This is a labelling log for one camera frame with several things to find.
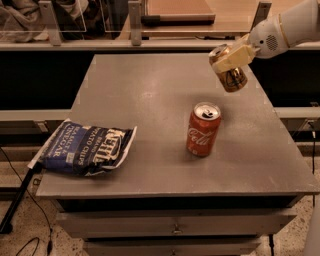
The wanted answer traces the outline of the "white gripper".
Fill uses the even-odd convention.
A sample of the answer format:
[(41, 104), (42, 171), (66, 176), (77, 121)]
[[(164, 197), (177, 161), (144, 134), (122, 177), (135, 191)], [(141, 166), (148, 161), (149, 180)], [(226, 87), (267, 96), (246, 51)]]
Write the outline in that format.
[(213, 49), (211, 67), (216, 74), (223, 73), (251, 63), (255, 56), (260, 59), (270, 59), (288, 49), (280, 16), (276, 15), (261, 21), (250, 33), (238, 38), (231, 47), (223, 44)]

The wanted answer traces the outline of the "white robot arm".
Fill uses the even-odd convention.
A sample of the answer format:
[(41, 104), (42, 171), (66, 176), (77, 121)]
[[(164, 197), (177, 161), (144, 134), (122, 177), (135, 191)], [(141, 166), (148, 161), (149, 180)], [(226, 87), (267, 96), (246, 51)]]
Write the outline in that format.
[(254, 58), (270, 59), (290, 48), (320, 40), (318, 0), (304, 0), (257, 24), (238, 39), (211, 67), (216, 74), (250, 64)]

